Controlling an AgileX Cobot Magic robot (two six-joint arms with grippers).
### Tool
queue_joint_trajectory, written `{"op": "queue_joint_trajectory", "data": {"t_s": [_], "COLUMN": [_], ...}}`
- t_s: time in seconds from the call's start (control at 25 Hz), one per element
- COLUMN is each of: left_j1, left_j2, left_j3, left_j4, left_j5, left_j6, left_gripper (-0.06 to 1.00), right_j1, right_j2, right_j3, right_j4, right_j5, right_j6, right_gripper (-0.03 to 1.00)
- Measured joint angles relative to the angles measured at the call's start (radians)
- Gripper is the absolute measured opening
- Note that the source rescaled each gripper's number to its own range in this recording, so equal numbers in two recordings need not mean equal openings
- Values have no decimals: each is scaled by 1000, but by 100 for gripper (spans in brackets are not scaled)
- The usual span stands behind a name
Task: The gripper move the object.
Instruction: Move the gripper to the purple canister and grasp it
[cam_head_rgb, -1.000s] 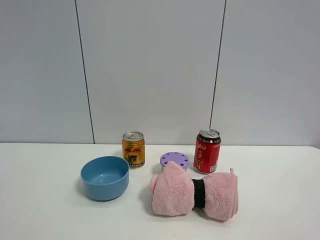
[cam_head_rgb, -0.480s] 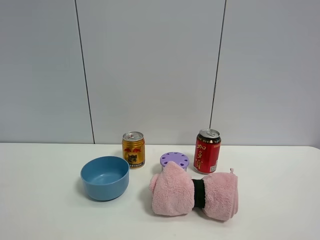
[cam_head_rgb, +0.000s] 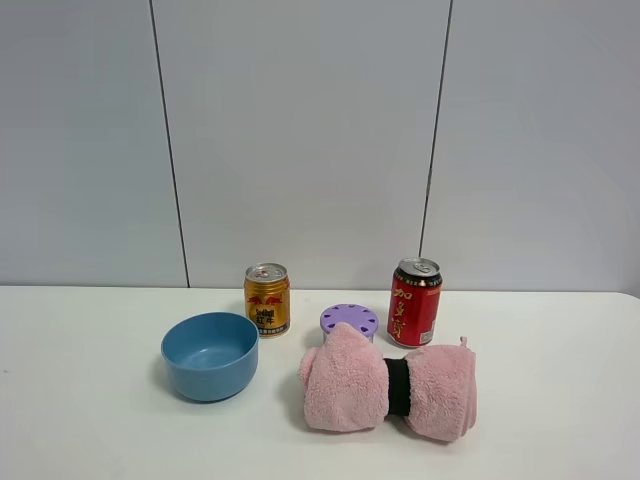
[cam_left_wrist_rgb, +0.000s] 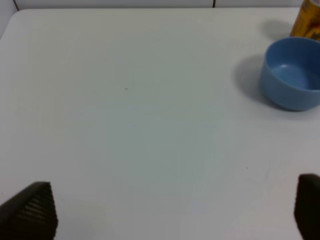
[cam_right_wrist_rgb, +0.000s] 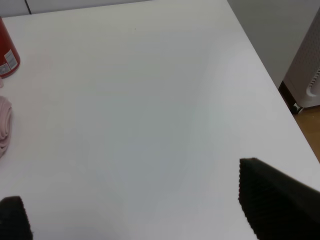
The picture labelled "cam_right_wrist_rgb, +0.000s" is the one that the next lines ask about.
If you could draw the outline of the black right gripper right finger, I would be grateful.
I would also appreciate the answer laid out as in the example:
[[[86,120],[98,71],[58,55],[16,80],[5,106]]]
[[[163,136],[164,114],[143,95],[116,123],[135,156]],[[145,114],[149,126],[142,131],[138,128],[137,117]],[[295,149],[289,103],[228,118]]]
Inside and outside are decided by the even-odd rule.
[[[238,201],[259,240],[320,238],[320,192],[257,158],[239,160]]]

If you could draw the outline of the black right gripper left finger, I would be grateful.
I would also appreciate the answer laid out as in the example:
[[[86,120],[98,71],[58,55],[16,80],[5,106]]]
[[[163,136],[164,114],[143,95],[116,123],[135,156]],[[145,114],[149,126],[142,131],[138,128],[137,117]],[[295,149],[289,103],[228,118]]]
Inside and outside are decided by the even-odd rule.
[[[0,239],[33,239],[31,225],[20,196],[8,196],[0,201]]]

